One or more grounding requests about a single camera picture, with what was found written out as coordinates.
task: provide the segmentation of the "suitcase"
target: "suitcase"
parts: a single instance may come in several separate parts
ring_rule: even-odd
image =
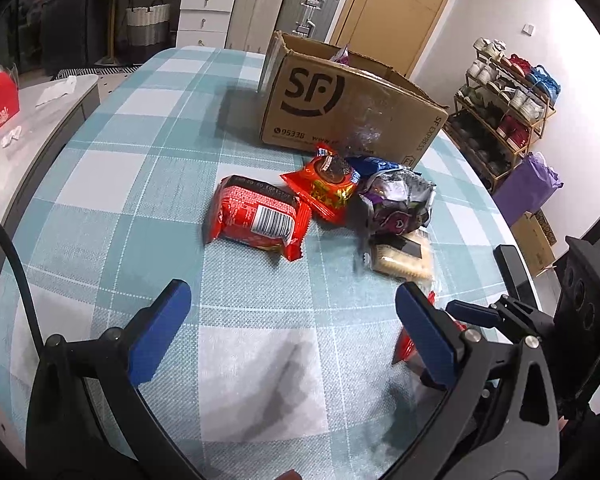
[[[282,0],[235,0],[226,48],[265,54]]]
[[[340,0],[283,0],[276,30],[325,41]]]

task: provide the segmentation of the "barcode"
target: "barcode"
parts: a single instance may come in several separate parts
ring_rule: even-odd
[[[259,205],[251,225],[251,232],[267,238],[282,238],[288,243],[294,232],[294,225],[291,216]]]

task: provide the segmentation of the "checkered tablecloth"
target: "checkered tablecloth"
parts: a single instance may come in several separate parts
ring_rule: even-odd
[[[304,155],[259,141],[264,56],[165,50],[113,92],[51,167],[14,237],[43,337],[124,326],[171,278],[190,314],[144,398],[209,477],[377,477],[429,415],[417,379],[390,365],[397,283],[356,265],[359,240],[312,222],[293,263],[228,240],[203,246],[218,182],[282,185]],[[440,133],[417,167],[438,184],[430,237],[438,306],[505,291],[493,248],[514,243]],[[0,402],[24,439],[37,359],[9,266],[0,277]],[[107,434],[120,437],[102,396]]]

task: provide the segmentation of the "black cable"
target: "black cable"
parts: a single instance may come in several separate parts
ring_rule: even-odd
[[[4,255],[7,257],[11,269],[13,269],[13,277],[16,279],[18,290],[20,291],[20,297],[22,298],[22,305],[24,306],[24,313],[27,316],[27,322],[29,323],[29,330],[31,330],[31,337],[33,338],[33,345],[36,347],[38,355],[42,354],[44,343],[42,342],[42,334],[40,333],[40,326],[38,325],[38,318],[36,317],[36,311],[33,308],[33,299],[31,297],[31,291],[29,290],[29,283],[27,283],[27,277],[24,273],[24,268],[16,248],[13,246],[9,235],[0,224],[0,247],[4,251]]]

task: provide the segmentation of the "sf logo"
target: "sf logo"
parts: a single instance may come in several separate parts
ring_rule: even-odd
[[[311,79],[307,69],[296,67],[289,75],[289,82],[294,89],[285,90],[285,96],[297,99],[304,95],[302,101],[296,101],[292,106],[286,101],[282,101],[280,108],[285,112],[300,117],[317,117],[327,114],[338,103],[344,92],[344,78],[336,76],[334,83],[333,77],[327,74],[316,73]],[[297,108],[298,104],[306,103],[306,107]]]

